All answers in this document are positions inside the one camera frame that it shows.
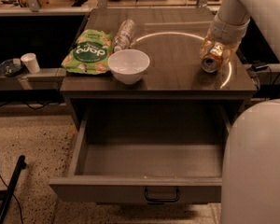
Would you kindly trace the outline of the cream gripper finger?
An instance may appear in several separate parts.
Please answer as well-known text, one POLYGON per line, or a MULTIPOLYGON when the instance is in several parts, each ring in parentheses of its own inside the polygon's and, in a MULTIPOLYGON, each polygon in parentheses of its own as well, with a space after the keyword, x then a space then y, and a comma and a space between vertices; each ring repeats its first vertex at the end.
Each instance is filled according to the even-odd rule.
POLYGON ((221 44, 221 58, 220 66, 223 67, 227 65, 233 58, 234 54, 238 50, 240 41, 230 43, 230 44, 221 44))
POLYGON ((213 38, 211 32, 208 31, 200 47, 200 57, 202 59, 213 58, 214 54, 211 52, 211 50, 214 47, 214 45, 215 39, 213 38))

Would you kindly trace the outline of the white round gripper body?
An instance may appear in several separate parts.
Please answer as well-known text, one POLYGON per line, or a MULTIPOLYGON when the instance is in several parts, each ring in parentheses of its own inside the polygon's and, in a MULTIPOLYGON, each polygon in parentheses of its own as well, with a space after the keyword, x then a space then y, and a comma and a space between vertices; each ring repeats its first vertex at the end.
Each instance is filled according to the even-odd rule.
POLYGON ((218 15, 216 15, 211 22, 209 32, 217 42, 224 45, 230 45, 240 42, 243 39, 249 22, 250 20, 247 20, 243 24, 234 25, 223 21, 218 15))

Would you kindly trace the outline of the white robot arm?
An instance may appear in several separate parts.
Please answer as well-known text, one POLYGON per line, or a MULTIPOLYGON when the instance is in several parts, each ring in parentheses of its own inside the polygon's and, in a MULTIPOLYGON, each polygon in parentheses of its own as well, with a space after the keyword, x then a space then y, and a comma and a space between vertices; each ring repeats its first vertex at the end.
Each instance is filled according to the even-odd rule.
MULTIPOLYGON (((253 20, 280 62, 280 0, 223 0, 201 48, 235 45, 253 20)), ((232 124, 222 167, 220 224, 280 224, 280 99, 232 124)))

